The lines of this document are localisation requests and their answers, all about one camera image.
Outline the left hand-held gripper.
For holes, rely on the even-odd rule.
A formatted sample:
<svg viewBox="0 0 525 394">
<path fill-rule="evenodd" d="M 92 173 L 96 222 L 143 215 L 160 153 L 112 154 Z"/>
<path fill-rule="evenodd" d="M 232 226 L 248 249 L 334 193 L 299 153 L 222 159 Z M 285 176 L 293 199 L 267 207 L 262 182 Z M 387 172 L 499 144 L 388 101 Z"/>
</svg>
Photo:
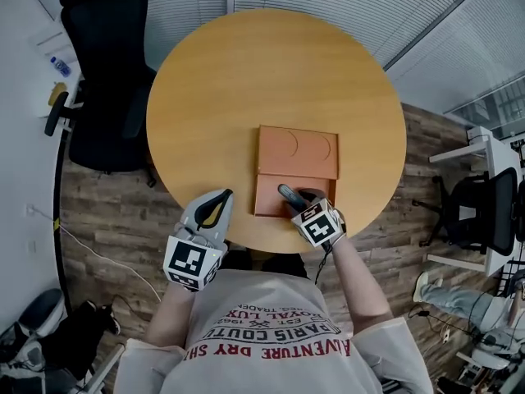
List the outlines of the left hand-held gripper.
<svg viewBox="0 0 525 394">
<path fill-rule="evenodd" d="M 201 291 L 216 275 L 227 251 L 233 212 L 231 189 L 213 190 L 192 200 L 169 235 L 163 271 L 170 282 Z"/>
</svg>

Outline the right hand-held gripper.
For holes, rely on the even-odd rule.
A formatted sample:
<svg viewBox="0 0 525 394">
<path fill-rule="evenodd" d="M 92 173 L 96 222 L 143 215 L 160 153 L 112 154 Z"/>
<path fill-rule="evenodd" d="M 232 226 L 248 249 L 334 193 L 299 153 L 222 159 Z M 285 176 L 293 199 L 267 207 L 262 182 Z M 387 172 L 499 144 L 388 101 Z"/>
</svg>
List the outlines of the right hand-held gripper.
<svg viewBox="0 0 525 394">
<path fill-rule="evenodd" d="M 304 211 L 302 204 L 286 202 L 285 206 L 291 222 L 308 243 L 318 247 L 346 233 L 343 217 L 322 190 L 303 188 L 298 192 L 306 203 L 313 205 Z"/>
</svg>

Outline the orange wooden box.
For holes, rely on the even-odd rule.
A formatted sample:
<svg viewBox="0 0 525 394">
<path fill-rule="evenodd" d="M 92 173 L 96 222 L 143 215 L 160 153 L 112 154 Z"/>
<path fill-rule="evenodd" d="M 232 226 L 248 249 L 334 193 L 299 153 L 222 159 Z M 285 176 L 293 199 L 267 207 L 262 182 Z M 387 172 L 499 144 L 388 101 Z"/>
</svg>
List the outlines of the orange wooden box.
<svg viewBox="0 0 525 394">
<path fill-rule="evenodd" d="M 339 136 L 320 131 L 260 126 L 253 215 L 288 218 L 284 184 L 297 192 L 322 191 L 334 203 L 339 178 Z"/>
</svg>

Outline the person's right forearm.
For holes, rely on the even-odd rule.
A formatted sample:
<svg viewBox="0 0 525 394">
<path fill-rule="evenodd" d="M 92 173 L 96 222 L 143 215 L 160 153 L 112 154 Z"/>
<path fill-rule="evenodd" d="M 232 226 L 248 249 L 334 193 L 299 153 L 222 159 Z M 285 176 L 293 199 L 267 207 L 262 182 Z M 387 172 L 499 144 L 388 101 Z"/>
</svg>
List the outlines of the person's right forearm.
<svg viewBox="0 0 525 394">
<path fill-rule="evenodd" d="M 349 239 L 342 236 L 333 245 L 332 257 L 354 325 L 354 339 L 378 344 L 384 339 L 384 323 L 393 319 L 384 292 Z"/>
</svg>

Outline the person's left forearm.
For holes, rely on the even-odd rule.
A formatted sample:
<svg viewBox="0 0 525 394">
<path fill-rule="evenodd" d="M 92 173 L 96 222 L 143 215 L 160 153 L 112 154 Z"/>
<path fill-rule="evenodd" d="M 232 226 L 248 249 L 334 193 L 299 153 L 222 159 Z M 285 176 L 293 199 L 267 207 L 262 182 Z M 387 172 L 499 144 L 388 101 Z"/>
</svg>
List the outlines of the person's left forearm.
<svg viewBox="0 0 525 394">
<path fill-rule="evenodd" d="M 185 347 L 195 294 L 178 283 L 169 283 L 144 341 L 158 347 Z"/>
</svg>

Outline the person's black trousers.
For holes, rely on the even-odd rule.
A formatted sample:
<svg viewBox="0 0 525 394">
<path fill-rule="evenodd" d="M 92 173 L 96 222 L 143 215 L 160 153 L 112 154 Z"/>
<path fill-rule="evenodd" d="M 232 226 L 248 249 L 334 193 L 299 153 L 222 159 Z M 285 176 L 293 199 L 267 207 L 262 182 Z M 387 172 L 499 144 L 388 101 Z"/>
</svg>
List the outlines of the person's black trousers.
<svg viewBox="0 0 525 394">
<path fill-rule="evenodd" d="M 220 269 L 280 273 L 308 279 L 304 261 L 299 253 L 270 254 L 255 261 L 250 250 L 230 250 L 222 260 Z"/>
</svg>

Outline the round wooden table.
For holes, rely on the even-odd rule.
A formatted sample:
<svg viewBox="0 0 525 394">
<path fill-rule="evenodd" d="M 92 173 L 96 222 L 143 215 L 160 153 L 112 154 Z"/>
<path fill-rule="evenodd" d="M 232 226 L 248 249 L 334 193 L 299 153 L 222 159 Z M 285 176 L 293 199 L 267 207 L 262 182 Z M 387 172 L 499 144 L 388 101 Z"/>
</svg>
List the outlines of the round wooden table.
<svg viewBox="0 0 525 394">
<path fill-rule="evenodd" d="M 232 189 L 227 238 L 262 252 L 309 245 L 289 220 L 253 215 L 260 126 L 338 135 L 335 204 L 350 236 L 381 214 L 404 169 L 404 114 L 386 73 L 350 35 L 294 11 L 238 11 L 188 35 L 156 75 L 146 123 L 175 201 Z"/>
</svg>

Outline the person's white printed shirt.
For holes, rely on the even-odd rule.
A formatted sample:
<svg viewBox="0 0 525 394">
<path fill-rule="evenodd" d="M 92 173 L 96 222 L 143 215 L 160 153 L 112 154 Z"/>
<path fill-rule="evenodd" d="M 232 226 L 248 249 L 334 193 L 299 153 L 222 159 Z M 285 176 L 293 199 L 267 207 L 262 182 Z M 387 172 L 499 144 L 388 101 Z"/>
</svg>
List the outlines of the person's white printed shirt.
<svg viewBox="0 0 525 394">
<path fill-rule="evenodd" d="M 355 336 L 308 279 L 222 269 L 195 296 L 184 347 L 131 339 L 114 394 L 433 394 L 403 318 Z"/>
</svg>

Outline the black high-back office chair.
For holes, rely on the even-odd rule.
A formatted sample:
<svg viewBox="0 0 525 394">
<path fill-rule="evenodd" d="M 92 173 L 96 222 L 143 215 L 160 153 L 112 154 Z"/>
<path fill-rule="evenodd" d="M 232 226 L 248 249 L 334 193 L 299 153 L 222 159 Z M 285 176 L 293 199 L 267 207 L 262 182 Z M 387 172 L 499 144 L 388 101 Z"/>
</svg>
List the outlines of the black high-back office chair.
<svg viewBox="0 0 525 394">
<path fill-rule="evenodd" d="M 53 135 L 59 119 L 69 119 L 73 163 L 106 174 L 143 170 L 148 186 L 155 186 L 145 125 L 156 75 L 144 56 L 148 0 L 59 2 L 61 21 L 84 77 L 84 102 L 68 108 L 68 93 L 60 93 L 45 135 Z"/>
</svg>

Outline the black mesh office chair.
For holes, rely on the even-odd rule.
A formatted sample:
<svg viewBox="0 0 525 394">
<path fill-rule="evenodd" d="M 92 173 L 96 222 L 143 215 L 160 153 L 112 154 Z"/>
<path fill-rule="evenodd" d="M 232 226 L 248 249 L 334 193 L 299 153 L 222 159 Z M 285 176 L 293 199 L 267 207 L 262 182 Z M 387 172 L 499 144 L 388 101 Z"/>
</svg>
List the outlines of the black mesh office chair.
<svg viewBox="0 0 525 394">
<path fill-rule="evenodd" d="M 516 241 L 525 242 L 525 181 L 518 180 L 514 168 L 493 177 L 487 172 L 468 176 L 452 191 L 445 188 L 442 176 L 434 176 L 432 182 L 440 188 L 439 206 L 412 201 L 439 216 L 431 235 L 419 243 L 421 247 L 431 245 L 441 230 L 446 231 L 444 242 L 481 254 L 491 249 L 509 256 Z"/>
</svg>

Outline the yellow object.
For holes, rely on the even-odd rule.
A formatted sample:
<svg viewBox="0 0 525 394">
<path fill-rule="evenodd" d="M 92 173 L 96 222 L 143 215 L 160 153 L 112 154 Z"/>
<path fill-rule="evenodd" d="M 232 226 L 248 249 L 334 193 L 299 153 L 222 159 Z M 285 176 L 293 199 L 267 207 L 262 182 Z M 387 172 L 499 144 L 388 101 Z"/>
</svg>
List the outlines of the yellow object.
<svg viewBox="0 0 525 394">
<path fill-rule="evenodd" d="M 51 94 L 48 98 L 48 106 L 52 107 L 53 104 L 56 102 L 57 98 L 60 96 L 61 93 L 67 91 L 67 86 L 64 82 L 56 82 L 54 87 L 52 88 Z"/>
</svg>

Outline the white desk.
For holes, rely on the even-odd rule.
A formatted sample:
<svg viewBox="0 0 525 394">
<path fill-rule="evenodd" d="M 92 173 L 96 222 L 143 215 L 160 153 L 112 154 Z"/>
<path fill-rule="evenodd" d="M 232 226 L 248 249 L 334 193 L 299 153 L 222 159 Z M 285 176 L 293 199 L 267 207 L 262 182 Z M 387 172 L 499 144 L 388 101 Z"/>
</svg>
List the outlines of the white desk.
<svg viewBox="0 0 525 394">
<path fill-rule="evenodd" d="M 518 154 L 511 147 L 497 140 L 492 132 L 477 126 L 467 131 L 468 145 L 460 149 L 451 150 L 431 156 L 430 163 L 438 163 L 448 159 L 460 158 L 469 154 L 482 153 L 485 155 L 489 177 L 493 177 L 504 169 L 511 167 L 522 178 L 522 168 Z M 483 273 L 490 277 L 503 268 L 509 261 L 515 259 L 520 252 L 520 243 L 514 240 L 513 251 L 509 256 L 503 256 L 492 249 L 487 249 L 483 256 L 483 263 L 473 261 L 453 259 L 439 255 L 428 254 L 427 261 L 440 263 L 455 268 L 463 268 L 474 272 Z"/>
</svg>

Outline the clear plastic water bottle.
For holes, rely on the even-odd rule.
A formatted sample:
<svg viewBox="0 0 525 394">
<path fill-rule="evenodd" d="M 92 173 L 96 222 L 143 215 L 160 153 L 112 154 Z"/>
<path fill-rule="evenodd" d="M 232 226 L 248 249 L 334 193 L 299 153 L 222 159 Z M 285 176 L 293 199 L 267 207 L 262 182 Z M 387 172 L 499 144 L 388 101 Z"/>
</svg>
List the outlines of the clear plastic water bottle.
<svg viewBox="0 0 525 394">
<path fill-rule="evenodd" d="M 53 67 L 63 76 L 68 77 L 71 75 L 70 67 L 60 58 L 52 57 L 50 59 Z"/>
</svg>

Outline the white side shelf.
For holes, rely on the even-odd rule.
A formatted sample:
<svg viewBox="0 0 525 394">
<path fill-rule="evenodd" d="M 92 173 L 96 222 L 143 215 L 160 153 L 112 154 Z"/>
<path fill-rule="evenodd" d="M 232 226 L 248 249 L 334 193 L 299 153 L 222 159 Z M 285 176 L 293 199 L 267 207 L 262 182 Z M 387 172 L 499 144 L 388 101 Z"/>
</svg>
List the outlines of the white side shelf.
<svg viewBox="0 0 525 394">
<path fill-rule="evenodd" d="M 60 91 L 67 91 L 69 96 L 66 100 L 67 107 L 76 107 L 80 80 L 83 75 L 80 69 L 75 50 L 65 31 L 62 21 L 57 18 L 45 28 L 30 36 L 29 44 L 32 50 L 39 56 L 39 63 L 35 67 L 38 78 L 37 101 L 46 108 L 51 108 L 55 95 Z M 64 62 L 71 70 L 68 76 L 64 76 L 52 63 L 55 57 Z"/>
</svg>

